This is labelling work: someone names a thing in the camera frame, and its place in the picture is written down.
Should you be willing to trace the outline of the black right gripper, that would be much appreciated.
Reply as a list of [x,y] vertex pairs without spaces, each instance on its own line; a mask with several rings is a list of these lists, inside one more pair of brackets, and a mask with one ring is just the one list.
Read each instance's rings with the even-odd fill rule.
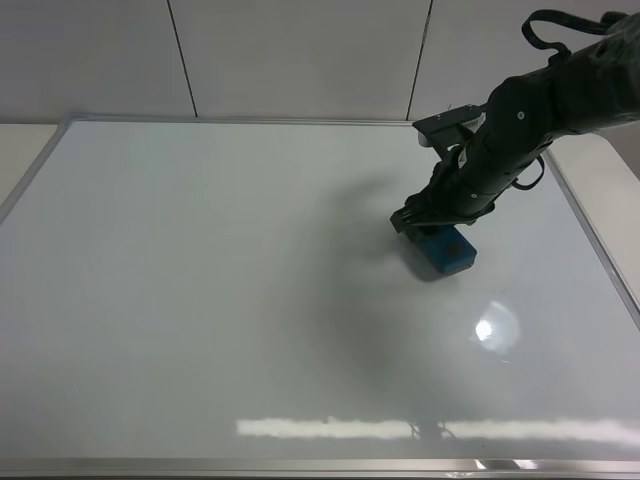
[[507,189],[529,191],[545,175],[542,153],[553,134],[527,130],[499,134],[482,127],[464,142],[436,145],[440,161],[428,185],[390,217],[396,233],[460,235],[457,224],[473,224],[495,209]]

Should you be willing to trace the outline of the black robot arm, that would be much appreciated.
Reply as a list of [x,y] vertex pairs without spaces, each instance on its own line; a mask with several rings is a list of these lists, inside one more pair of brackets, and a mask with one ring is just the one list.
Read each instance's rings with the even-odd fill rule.
[[521,27],[528,43],[550,50],[546,67],[504,80],[483,105],[414,122],[436,151],[428,185],[391,216],[399,233],[471,225],[491,213],[519,175],[558,138],[639,118],[639,16],[607,12],[594,22],[538,10]]

